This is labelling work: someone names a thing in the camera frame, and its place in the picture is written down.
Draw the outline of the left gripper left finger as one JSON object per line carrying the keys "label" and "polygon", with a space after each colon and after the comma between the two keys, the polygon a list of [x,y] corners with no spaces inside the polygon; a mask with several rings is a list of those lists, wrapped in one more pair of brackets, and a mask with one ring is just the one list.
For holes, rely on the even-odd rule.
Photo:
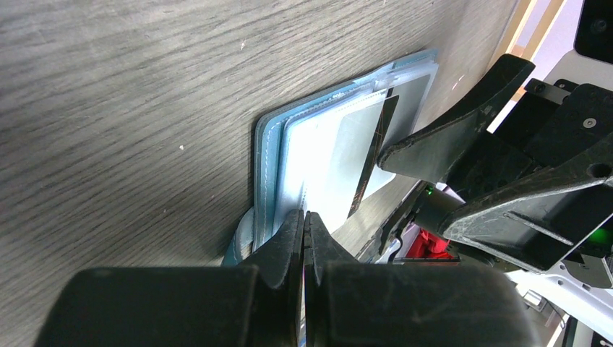
{"label": "left gripper left finger", "polygon": [[98,267],[62,290],[37,346],[297,346],[304,213],[232,267]]}

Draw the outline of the black credit card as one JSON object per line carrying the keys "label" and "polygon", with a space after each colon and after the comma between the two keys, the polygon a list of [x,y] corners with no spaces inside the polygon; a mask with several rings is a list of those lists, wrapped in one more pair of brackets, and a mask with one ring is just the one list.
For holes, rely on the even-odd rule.
{"label": "black credit card", "polygon": [[382,105],[347,218],[351,217],[359,209],[361,201],[364,198],[370,177],[377,163],[379,152],[385,140],[385,136],[387,135],[393,114],[395,113],[398,99],[398,95],[391,96],[387,98]]}

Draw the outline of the blue card holder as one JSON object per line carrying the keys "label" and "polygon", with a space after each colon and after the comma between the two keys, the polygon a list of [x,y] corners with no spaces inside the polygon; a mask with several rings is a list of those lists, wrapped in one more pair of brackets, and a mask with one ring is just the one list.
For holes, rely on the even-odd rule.
{"label": "blue card holder", "polygon": [[[292,210],[319,213],[329,231],[339,229],[348,219],[384,101],[399,96],[379,155],[413,133],[439,68],[437,56],[427,49],[401,57],[262,116],[254,131],[253,206],[223,265],[239,264],[247,248],[259,249]],[[376,163],[363,200],[393,177]]]}

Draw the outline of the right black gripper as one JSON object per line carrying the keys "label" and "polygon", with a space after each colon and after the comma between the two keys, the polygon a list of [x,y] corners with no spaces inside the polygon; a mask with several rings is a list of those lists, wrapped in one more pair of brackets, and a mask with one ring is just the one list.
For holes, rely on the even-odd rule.
{"label": "right black gripper", "polygon": [[612,93],[531,80],[494,132],[487,127],[536,65],[501,55],[443,115],[385,148],[384,171],[419,179],[397,215],[452,256],[589,283],[612,256]]}

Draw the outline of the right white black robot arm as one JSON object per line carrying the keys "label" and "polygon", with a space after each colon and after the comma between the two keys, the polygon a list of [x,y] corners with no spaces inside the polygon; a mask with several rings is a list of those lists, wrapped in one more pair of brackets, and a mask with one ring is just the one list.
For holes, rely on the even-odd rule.
{"label": "right white black robot arm", "polygon": [[419,180],[381,228],[407,223],[486,264],[612,344],[612,3],[584,1],[573,49],[543,79],[504,54],[452,108],[386,148]]}

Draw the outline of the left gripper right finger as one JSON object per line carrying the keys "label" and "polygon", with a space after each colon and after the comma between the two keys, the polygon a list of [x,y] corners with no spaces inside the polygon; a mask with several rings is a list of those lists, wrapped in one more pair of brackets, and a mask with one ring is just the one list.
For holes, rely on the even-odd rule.
{"label": "left gripper right finger", "polygon": [[308,346],[538,346],[514,285],[482,265],[358,262],[304,220]]}

